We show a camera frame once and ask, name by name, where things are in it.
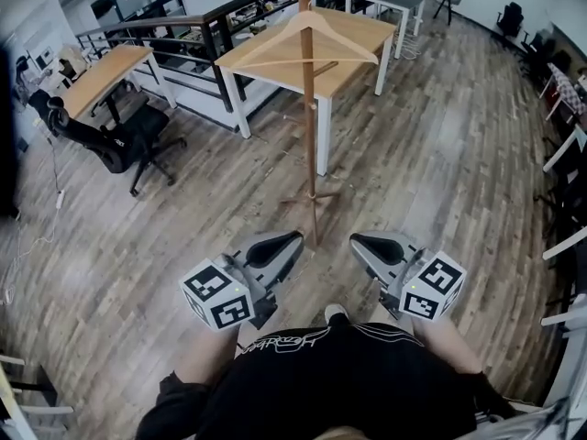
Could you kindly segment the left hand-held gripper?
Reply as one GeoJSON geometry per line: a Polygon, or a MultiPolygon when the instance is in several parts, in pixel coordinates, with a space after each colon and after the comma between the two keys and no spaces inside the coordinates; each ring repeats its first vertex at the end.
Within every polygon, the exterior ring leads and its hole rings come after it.
{"type": "Polygon", "coordinates": [[[180,280],[183,295],[198,318],[215,332],[245,322],[262,328],[277,310],[270,290],[283,282],[304,249],[297,230],[265,232],[246,240],[234,258],[206,258],[180,280]],[[249,274],[235,259],[243,258],[249,274]]]}

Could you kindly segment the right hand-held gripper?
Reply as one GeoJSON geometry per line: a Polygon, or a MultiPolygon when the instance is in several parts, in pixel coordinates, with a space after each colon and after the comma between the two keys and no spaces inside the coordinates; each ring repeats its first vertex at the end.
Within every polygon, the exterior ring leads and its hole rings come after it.
{"type": "Polygon", "coordinates": [[[350,235],[354,257],[382,285],[380,304],[395,319],[400,314],[435,322],[458,299],[467,271],[439,251],[417,247],[393,231],[350,235]]]}

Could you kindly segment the wooden coat stand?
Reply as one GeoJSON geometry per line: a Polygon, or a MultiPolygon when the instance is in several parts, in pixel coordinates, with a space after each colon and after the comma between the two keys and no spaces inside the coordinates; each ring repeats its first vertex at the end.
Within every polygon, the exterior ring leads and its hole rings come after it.
{"type": "Polygon", "coordinates": [[[313,32],[311,28],[301,31],[301,50],[303,56],[303,82],[305,106],[305,158],[307,163],[307,191],[298,195],[280,200],[281,204],[308,204],[311,210],[311,225],[313,247],[319,244],[316,207],[319,199],[334,198],[337,192],[318,193],[316,191],[316,122],[315,122],[315,69],[313,63],[313,32]]]}

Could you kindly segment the wooden hanger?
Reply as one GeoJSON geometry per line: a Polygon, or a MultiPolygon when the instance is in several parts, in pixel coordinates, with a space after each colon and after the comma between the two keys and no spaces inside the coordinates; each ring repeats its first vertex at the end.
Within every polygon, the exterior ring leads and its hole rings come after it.
{"type": "Polygon", "coordinates": [[[302,38],[303,35],[311,36],[313,29],[322,33],[327,38],[336,41],[357,55],[357,58],[335,58],[332,59],[332,61],[369,62],[375,65],[379,64],[377,57],[373,53],[364,49],[361,45],[355,43],[351,39],[337,33],[319,13],[313,10],[305,10],[294,15],[279,34],[236,60],[233,67],[246,68],[285,63],[285,60],[267,62],[253,62],[253,60],[293,36],[300,35],[302,38]]]}

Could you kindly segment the person's right forearm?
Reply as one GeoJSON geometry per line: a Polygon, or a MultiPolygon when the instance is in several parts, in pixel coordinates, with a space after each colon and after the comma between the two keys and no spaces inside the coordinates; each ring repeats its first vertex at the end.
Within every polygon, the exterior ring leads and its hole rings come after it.
{"type": "Polygon", "coordinates": [[[413,318],[412,326],[415,337],[458,373],[482,373],[481,361],[446,315],[436,321],[413,318]]]}

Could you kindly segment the person's left forearm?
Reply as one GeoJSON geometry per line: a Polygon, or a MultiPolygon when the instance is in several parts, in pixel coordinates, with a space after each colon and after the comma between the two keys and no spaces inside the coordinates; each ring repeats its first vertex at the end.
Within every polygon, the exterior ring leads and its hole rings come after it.
{"type": "Polygon", "coordinates": [[[183,383],[212,386],[234,360],[238,348],[239,327],[222,332],[206,329],[190,345],[174,370],[183,383]]]}

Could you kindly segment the white shoe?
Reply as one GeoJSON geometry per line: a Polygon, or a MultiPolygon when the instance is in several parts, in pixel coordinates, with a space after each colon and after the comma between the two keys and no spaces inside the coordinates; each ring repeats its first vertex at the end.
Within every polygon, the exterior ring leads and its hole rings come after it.
{"type": "Polygon", "coordinates": [[[324,311],[328,326],[349,325],[349,315],[344,306],[338,303],[329,304],[324,311]]]}

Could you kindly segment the person's black T-shirt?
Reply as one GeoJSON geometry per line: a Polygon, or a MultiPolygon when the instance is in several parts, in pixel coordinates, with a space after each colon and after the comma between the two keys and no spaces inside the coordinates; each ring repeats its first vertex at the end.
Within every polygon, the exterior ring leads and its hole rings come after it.
{"type": "Polygon", "coordinates": [[[136,440],[315,440],[348,427],[369,440],[455,440],[514,408],[479,368],[459,368],[388,324],[265,335],[192,378],[171,373],[136,440]]]}

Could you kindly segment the black office chair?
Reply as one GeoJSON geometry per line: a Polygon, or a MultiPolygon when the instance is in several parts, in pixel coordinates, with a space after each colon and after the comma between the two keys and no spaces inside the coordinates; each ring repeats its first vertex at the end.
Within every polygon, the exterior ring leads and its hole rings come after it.
{"type": "Polygon", "coordinates": [[[504,11],[498,14],[496,26],[506,38],[516,38],[522,27],[524,16],[522,7],[511,2],[504,7],[504,11]]]}
{"type": "Polygon", "coordinates": [[[149,166],[155,167],[169,185],[175,184],[174,176],[166,171],[158,157],[177,145],[185,148],[187,142],[184,137],[160,142],[160,134],[168,125],[169,117],[155,107],[145,103],[125,123],[108,129],[105,126],[95,128],[75,120],[59,96],[50,96],[43,90],[34,92],[28,103],[52,134],[63,136],[92,151],[109,172],[121,174],[136,165],[136,174],[129,189],[131,196],[138,196],[138,180],[149,166]]]}
{"type": "Polygon", "coordinates": [[[521,42],[524,54],[522,56],[523,62],[532,62],[536,56],[539,56],[544,47],[544,38],[542,33],[538,31],[535,36],[529,40],[529,34],[526,32],[523,41],[521,42]]]}

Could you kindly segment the black metal railing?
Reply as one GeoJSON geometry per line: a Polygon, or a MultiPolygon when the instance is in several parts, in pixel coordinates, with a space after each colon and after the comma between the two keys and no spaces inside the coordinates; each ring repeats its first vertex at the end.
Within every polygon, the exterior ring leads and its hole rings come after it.
{"type": "MultiPolygon", "coordinates": [[[[173,1],[161,0],[165,4],[173,1]]],[[[75,37],[82,49],[90,50],[91,61],[102,59],[123,43],[151,47],[176,104],[234,132],[238,127],[229,124],[232,104],[215,62],[235,48],[238,35],[254,36],[260,32],[257,23],[268,23],[270,17],[280,16],[294,4],[297,0],[232,0],[196,16],[156,16],[157,5],[149,4],[142,15],[86,29],[75,37]]],[[[316,0],[313,5],[335,9],[338,4],[342,0],[316,0]]]]}

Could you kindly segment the square wooden table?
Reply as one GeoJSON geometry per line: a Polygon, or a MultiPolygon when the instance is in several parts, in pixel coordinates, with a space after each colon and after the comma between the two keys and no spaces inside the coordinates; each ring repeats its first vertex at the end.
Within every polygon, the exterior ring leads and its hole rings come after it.
{"type": "MultiPolygon", "coordinates": [[[[378,65],[369,62],[332,61],[335,58],[357,58],[357,55],[322,33],[312,30],[315,102],[317,103],[316,172],[324,176],[327,173],[330,150],[331,113],[334,97],[359,74],[360,70],[367,68],[369,65],[374,65],[378,68],[374,93],[377,95],[382,93],[391,55],[395,26],[365,16],[332,9],[316,8],[313,11],[323,16],[337,33],[361,45],[364,49],[373,53],[379,61],[378,65]]],[[[288,38],[253,60],[253,62],[285,61],[285,63],[246,68],[233,67],[236,60],[279,34],[289,20],[261,31],[216,61],[216,66],[221,71],[229,100],[232,104],[233,120],[244,138],[251,136],[247,119],[249,109],[245,107],[239,96],[236,85],[238,75],[298,94],[304,92],[304,59],[300,35],[288,38]]]]}

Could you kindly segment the checkered cloth table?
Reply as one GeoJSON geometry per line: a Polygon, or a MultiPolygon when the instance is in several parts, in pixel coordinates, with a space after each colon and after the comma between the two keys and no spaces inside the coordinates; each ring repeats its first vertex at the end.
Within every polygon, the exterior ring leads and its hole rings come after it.
{"type": "Polygon", "coordinates": [[[542,99],[545,96],[551,85],[555,86],[555,93],[558,95],[558,97],[551,106],[545,120],[549,121],[561,103],[564,103],[570,109],[570,113],[572,115],[581,119],[583,115],[587,113],[587,104],[581,99],[580,95],[575,89],[575,85],[571,82],[570,78],[554,63],[548,62],[547,67],[550,71],[550,76],[548,77],[547,82],[539,95],[539,98],[542,99]]]}

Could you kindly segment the long wooden desk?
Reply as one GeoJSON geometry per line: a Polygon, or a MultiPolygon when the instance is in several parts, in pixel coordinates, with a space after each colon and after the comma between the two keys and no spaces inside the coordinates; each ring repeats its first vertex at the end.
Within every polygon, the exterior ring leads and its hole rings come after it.
{"type": "Polygon", "coordinates": [[[80,118],[105,98],[122,80],[130,81],[135,90],[140,92],[142,87],[134,71],[143,63],[149,65],[152,76],[170,107],[176,108],[175,97],[158,62],[156,62],[153,49],[142,46],[118,45],[94,63],[64,92],[62,99],[65,110],[73,119],[80,118]]]}

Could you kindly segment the white chair black legs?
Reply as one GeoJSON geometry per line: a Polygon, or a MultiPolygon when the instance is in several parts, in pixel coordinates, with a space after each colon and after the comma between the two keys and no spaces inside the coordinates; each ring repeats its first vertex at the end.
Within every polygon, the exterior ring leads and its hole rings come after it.
{"type": "Polygon", "coordinates": [[[452,21],[452,15],[453,15],[453,7],[458,6],[461,3],[461,1],[462,0],[441,0],[441,3],[438,6],[437,11],[434,14],[433,18],[436,19],[438,17],[440,10],[443,7],[446,7],[448,10],[448,25],[450,26],[451,21],[452,21]]]}

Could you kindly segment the cardboard boxes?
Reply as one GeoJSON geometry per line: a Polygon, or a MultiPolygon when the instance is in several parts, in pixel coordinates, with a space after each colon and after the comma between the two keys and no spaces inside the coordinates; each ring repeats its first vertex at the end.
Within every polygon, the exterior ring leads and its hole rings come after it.
{"type": "Polygon", "coordinates": [[[58,53],[59,73],[68,80],[74,82],[80,78],[89,68],[90,63],[77,47],[65,44],[58,53]]]}

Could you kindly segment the white metal frame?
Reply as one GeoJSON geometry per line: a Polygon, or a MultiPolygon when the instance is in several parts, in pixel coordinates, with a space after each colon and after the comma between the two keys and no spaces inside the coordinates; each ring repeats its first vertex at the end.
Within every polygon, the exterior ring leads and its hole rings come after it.
{"type": "MultiPolygon", "coordinates": [[[[573,142],[577,142],[581,151],[583,151],[587,144],[587,134],[582,130],[580,126],[575,126],[571,134],[567,139],[560,145],[552,157],[543,166],[544,172],[549,172],[554,165],[562,158],[564,153],[570,148],[573,142]]],[[[542,254],[543,260],[549,260],[555,258],[557,255],[567,251],[571,247],[574,247],[580,243],[583,239],[587,238],[587,226],[581,228],[570,237],[564,239],[556,246],[547,249],[542,254]]],[[[580,297],[577,304],[573,304],[570,309],[565,313],[559,313],[553,316],[542,318],[540,324],[542,326],[566,324],[568,321],[587,318],[587,303],[584,302],[584,298],[580,297]]]]}

